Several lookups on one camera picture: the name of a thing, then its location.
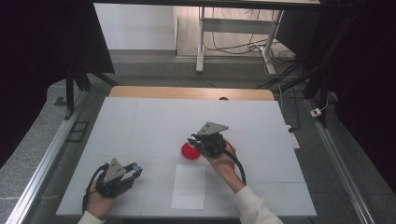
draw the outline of white sleeve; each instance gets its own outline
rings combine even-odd
[[[84,211],[84,214],[82,215],[81,219],[78,222],[78,224],[103,224],[103,223],[105,223],[104,220],[94,217],[87,210]]]
[[[259,198],[249,186],[239,190],[234,197],[235,203],[241,213],[242,224],[279,224],[283,223],[265,205],[265,200]]]

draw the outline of hand-mounted device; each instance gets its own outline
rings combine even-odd
[[[132,170],[134,170],[134,173],[122,180],[123,176]],[[124,167],[115,158],[111,160],[110,164],[106,163],[99,167],[93,174],[85,191],[85,196],[82,200],[82,212],[87,208],[88,196],[92,193],[90,192],[92,182],[101,171],[103,172],[99,174],[96,182],[96,191],[104,197],[115,198],[134,185],[134,180],[142,174],[143,169],[135,162]]]
[[[238,166],[241,172],[242,182],[246,185],[245,171],[241,162],[236,157],[235,150],[224,140],[222,134],[220,134],[220,132],[228,129],[228,126],[225,125],[207,122],[197,134],[193,133],[188,140],[190,145],[194,146],[207,157],[215,158],[221,153],[229,156]],[[227,145],[233,150],[233,154],[226,149]]]
[[[188,140],[199,152],[213,158],[226,148],[226,142],[219,132],[227,129],[225,125],[207,122],[198,134],[193,133]]]

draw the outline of white table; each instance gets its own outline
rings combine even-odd
[[[238,217],[233,193],[202,157],[187,161],[181,146],[212,121],[237,148],[247,184],[281,217],[316,215],[275,101],[106,98],[57,215],[81,215],[81,200],[94,171],[117,158],[137,162],[142,175],[117,199],[110,217]],[[171,208],[177,164],[205,167],[203,210]]]

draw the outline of white wall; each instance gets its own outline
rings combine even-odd
[[[174,7],[94,6],[109,49],[176,49]]]

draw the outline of wooden board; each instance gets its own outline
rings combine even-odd
[[[138,87],[116,86],[110,97],[138,97],[163,99],[202,99],[218,100],[227,97],[229,100],[274,101],[274,95],[268,90],[180,88],[180,87]]]

